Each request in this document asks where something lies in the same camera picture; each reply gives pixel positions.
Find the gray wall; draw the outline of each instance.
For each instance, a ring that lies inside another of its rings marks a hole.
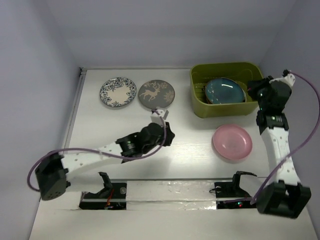
[[[281,31],[267,51],[260,66],[263,73],[278,77],[285,68],[310,79],[320,91],[320,1],[297,0]],[[313,90],[297,79],[285,108],[290,127],[289,143],[293,149],[312,131],[319,112]],[[320,232],[320,129],[314,138],[294,157],[294,164],[302,184],[311,187],[308,209]]]
[[[29,239],[31,165],[57,148],[79,68],[42,0],[0,0],[0,239]]]
[[[295,0],[46,0],[82,67],[259,63]]]

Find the reindeer plate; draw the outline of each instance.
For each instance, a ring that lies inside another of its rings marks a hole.
[[[105,82],[100,89],[102,102],[110,107],[121,107],[130,103],[137,94],[137,87],[126,77],[116,77]]]
[[[142,105],[149,109],[167,108],[175,99],[175,90],[166,81],[151,80],[142,85],[138,95]]]

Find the olive green container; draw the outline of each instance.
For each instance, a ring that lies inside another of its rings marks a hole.
[[[246,94],[246,102],[208,104],[205,87],[210,80],[215,78],[227,78],[238,83]],[[256,109],[258,103],[248,95],[247,83],[248,81],[262,78],[263,75],[260,69],[249,62],[196,65],[190,70],[193,111],[200,118],[248,115]]]

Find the white table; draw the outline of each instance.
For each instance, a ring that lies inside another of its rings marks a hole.
[[[169,82],[176,97],[168,109],[167,121],[176,137],[170,147],[164,147],[148,159],[107,165],[98,170],[107,172],[112,180],[226,179],[238,170],[253,172],[261,178],[269,174],[266,149],[256,126],[256,113],[197,117],[191,107],[188,69],[88,70],[67,137],[70,147],[100,147],[140,131],[150,123],[150,112],[142,107],[137,97],[122,108],[109,108],[101,102],[101,86],[114,77],[133,80],[137,89],[153,79]],[[211,146],[215,129],[228,123],[245,128],[253,141],[250,156],[239,163],[222,159]],[[143,203],[135,210],[91,211],[77,210],[79,197],[79,193],[66,193],[53,201],[42,201],[30,239],[42,240],[46,236],[57,240],[317,239],[306,209],[296,220],[260,215],[256,209],[185,211],[165,207],[150,210]]]

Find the dish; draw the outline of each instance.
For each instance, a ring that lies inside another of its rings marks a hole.
[[[215,78],[205,86],[205,96],[211,104],[234,104],[246,101],[244,90],[233,80]]]
[[[110,107],[122,107],[130,103],[137,94],[135,83],[126,77],[106,81],[100,89],[100,99]]]
[[[163,80],[147,81],[139,89],[139,100],[148,109],[167,108],[175,99],[175,90]]]
[[[246,158],[252,151],[249,133],[236,124],[225,124],[212,137],[214,148],[226,159],[237,161]]]

